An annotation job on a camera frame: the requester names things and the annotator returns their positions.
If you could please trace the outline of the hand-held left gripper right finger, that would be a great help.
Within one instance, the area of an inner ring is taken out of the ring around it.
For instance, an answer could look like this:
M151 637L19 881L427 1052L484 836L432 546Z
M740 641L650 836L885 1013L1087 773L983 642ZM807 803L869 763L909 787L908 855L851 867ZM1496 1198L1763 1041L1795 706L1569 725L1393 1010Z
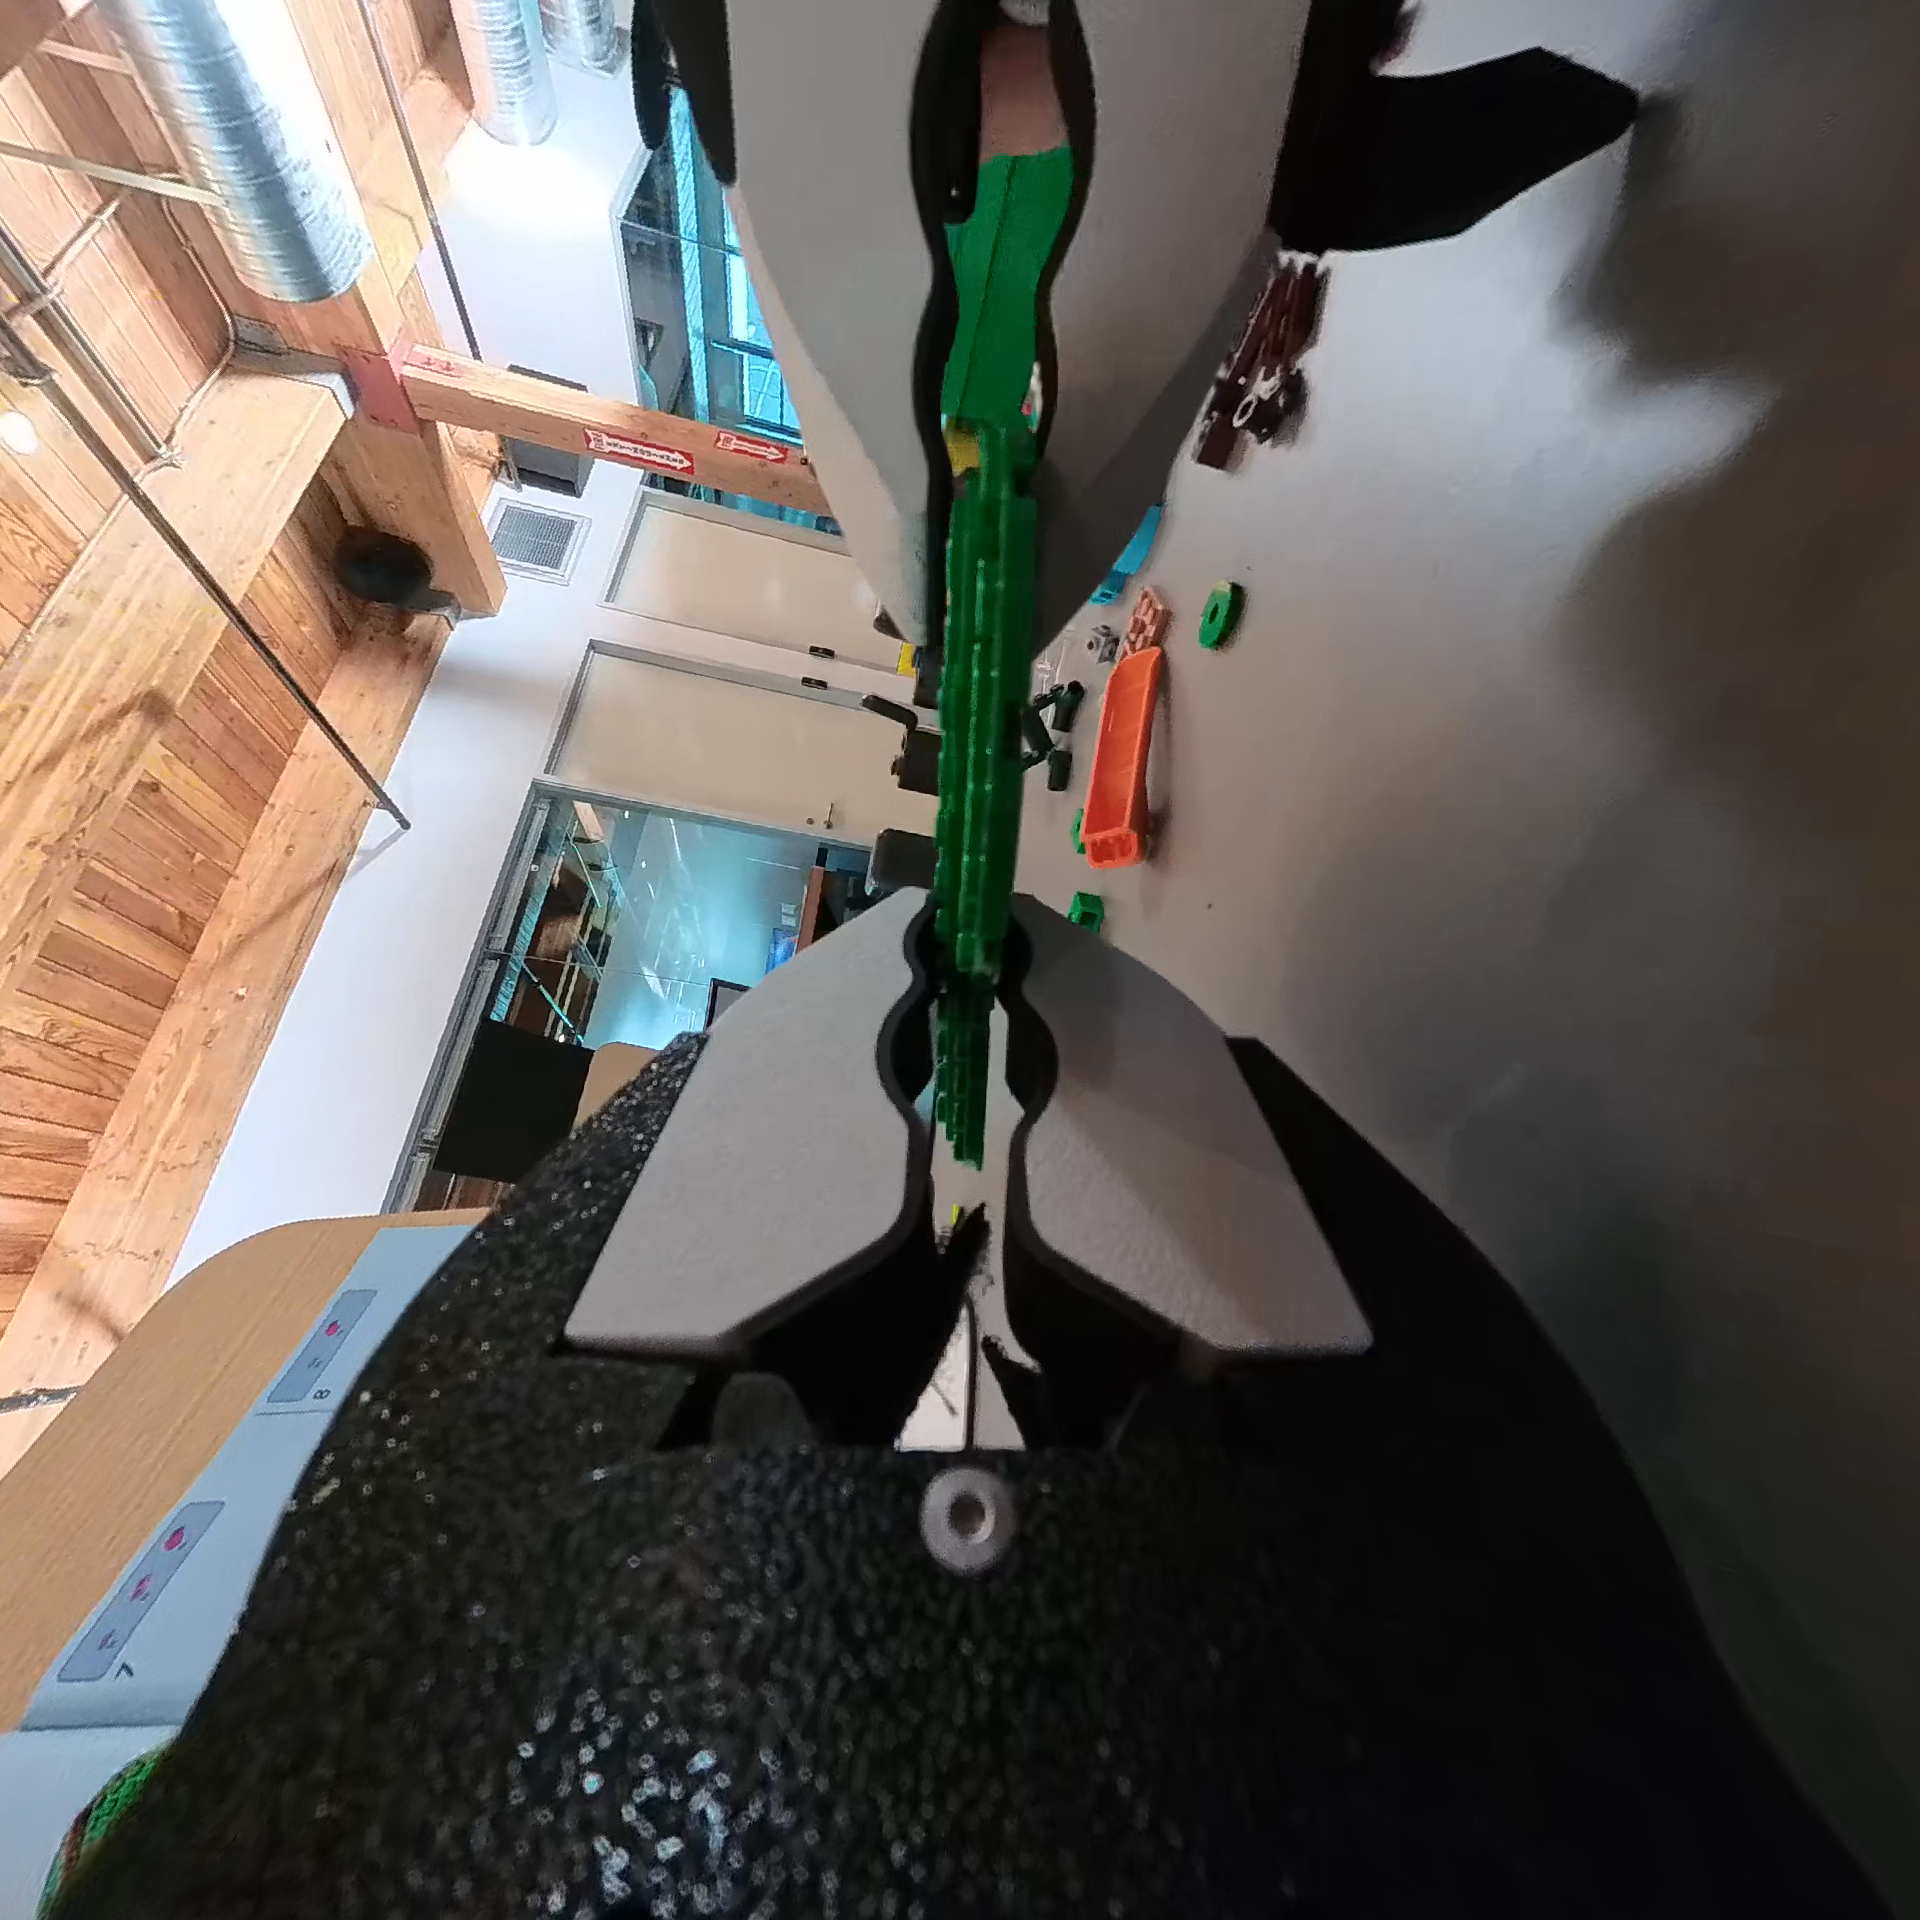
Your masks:
M1008 1315L1111 1311L1201 1362L1357 1355L1371 1325L1227 1035L1179 987L1033 895L1011 930Z

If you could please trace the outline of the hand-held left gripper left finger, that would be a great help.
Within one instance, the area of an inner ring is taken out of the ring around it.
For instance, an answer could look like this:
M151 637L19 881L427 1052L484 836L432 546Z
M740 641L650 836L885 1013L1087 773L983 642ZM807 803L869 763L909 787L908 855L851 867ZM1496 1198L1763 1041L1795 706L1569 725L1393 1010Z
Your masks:
M571 1348L745 1358L930 1226L929 910L919 887L871 902L716 1020Z

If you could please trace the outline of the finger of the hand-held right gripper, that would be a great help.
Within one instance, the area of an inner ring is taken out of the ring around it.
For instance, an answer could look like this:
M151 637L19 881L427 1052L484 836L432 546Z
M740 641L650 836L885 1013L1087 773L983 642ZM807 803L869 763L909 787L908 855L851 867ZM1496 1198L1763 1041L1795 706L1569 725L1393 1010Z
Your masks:
M1077 219L1048 289L1036 650L1161 498L1277 249L1308 3L1055 5Z
M909 172L930 3L730 3L730 199L807 461L880 607L929 641L917 345L932 266Z

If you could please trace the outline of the bright green lego plate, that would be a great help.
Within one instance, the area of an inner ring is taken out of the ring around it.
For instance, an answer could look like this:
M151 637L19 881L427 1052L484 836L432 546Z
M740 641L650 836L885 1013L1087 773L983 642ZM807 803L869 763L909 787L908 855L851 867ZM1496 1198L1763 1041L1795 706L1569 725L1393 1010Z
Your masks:
M959 308L945 371L945 427L1031 418L1041 282L1069 199L1069 146L997 156L976 170L972 213L947 227Z

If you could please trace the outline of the dark green lego plate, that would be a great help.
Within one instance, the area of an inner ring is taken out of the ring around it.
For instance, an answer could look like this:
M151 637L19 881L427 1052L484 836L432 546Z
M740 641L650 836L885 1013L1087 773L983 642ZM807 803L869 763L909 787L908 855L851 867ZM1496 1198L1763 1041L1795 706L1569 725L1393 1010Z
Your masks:
M1033 463L1021 421L981 426L976 467L954 484L947 539L935 1115L972 1169L985 1154L992 1009L1017 867L1037 586Z

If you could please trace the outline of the pile of brown lego pieces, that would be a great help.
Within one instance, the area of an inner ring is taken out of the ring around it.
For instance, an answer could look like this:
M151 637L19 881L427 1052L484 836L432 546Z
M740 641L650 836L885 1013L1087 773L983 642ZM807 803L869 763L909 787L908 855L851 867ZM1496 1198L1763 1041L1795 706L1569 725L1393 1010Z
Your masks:
M1244 443L1267 447L1298 434L1309 398L1305 357L1316 345L1325 299L1321 258L1277 260L1199 418L1192 457L1201 467L1227 471Z

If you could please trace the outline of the orange lego brick separator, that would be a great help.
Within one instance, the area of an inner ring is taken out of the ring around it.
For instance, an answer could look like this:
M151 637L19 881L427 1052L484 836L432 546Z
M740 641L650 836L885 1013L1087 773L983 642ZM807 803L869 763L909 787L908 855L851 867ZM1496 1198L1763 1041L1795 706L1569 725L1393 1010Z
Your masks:
M1163 650L1151 645L1115 660L1103 694L1079 822L1087 862L1100 874L1133 868L1151 855L1147 767L1161 679Z

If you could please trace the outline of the person's right hand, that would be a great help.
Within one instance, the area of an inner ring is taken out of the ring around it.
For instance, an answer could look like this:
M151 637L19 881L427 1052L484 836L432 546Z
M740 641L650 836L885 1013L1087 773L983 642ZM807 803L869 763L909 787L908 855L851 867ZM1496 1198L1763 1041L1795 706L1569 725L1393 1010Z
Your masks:
M1068 151L1051 3L991 3L978 41L981 162Z

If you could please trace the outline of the black monitor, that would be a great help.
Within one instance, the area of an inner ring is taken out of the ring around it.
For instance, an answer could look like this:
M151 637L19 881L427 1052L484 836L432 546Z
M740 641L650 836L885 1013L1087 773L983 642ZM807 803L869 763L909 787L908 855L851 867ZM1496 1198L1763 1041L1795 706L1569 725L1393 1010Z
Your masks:
M484 1020L439 1126L429 1169L519 1183L576 1123L594 1049Z

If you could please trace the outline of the wooden ceiling beam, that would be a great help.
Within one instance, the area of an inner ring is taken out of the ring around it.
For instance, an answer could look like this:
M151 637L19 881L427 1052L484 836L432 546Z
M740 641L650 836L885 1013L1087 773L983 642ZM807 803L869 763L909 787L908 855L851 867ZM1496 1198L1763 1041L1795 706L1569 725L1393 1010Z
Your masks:
M683 447L698 463L699 484L693 484L698 489L832 516L820 477L797 443L793 443L797 450L793 461L785 467L730 460L714 450L716 427L768 437L599 398L540 374L492 369L408 341L397 341L389 353L348 353L344 366L357 409L379 426L397 429L418 429L427 422L451 426L588 460L592 454L585 450L583 427L597 426Z

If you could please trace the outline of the black office chair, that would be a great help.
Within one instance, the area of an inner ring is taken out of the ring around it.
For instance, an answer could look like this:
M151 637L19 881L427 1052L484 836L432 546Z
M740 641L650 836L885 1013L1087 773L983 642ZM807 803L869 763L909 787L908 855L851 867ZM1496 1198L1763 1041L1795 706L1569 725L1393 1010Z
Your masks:
M945 738L921 727L917 709L864 694L859 709L901 729L901 748L891 761L896 787L906 796L935 799L939 793L939 757ZM883 827L873 838L869 863L869 895L880 899L901 889L930 889L937 875L937 838L932 830Z

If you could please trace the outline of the black dome fixture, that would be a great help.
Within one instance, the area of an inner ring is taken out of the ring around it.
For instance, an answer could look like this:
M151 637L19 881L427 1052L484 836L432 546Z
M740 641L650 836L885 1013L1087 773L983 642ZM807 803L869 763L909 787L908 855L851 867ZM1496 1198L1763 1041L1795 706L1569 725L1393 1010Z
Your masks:
M432 561L421 545L397 535L349 526L331 548L335 583L357 604L409 617L441 617L458 623L464 607L434 586Z

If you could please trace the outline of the black ceiling pipe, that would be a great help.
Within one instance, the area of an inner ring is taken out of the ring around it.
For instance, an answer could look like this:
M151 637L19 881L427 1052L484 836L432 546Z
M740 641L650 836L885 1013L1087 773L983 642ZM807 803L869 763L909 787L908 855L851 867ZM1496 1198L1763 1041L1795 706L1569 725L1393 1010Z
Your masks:
M137 516L147 522L147 526L156 533L160 545L183 564L188 577L196 587L203 589L205 599L220 610L224 621L234 626L248 646L256 653L256 659L269 667L274 679L289 690L289 694L301 709L307 722L321 731L331 750L346 761L352 770L357 781L369 790L377 811L386 814L397 831L409 831L415 822L386 790L386 787L370 773L370 767L362 761L357 750L348 743L348 738L325 718L325 711L317 701L307 692L307 689L298 682L292 669L274 653L269 642L256 629L252 617L243 610L243 605L229 595L226 587L218 581L218 577L208 569L201 555L185 541L178 527L167 519L154 495L144 489L144 484L135 477L135 474L113 452L111 443L103 434L95 427L95 422L84 417L84 412L67 396L60 374L50 364L45 364L33 347L26 345L24 337L19 334L16 325L9 317L2 317L2 347L9 374L49 398L56 413L67 422L67 427L81 438L84 450L108 471L111 479L120 487L120 494L125 502L135 509Z

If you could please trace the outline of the silver ventilation duct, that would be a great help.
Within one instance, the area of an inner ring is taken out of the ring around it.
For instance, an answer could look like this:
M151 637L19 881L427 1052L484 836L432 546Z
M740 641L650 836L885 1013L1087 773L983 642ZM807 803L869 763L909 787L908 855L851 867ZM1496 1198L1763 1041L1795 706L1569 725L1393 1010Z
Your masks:
M369 214L284 3L101 3L237 279L279 305L346 298Z
M540 3L458 3L453 14L475 123L503 146L544 143L560 106Z

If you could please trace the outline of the wall vent grille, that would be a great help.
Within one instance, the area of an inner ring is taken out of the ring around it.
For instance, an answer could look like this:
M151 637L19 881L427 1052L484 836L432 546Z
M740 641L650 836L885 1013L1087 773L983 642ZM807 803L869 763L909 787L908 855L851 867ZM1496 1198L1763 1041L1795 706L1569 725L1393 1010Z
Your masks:
M492 501L488 533L503 572L543 586L568 586L585 551L592 522L544 507L528 495Z

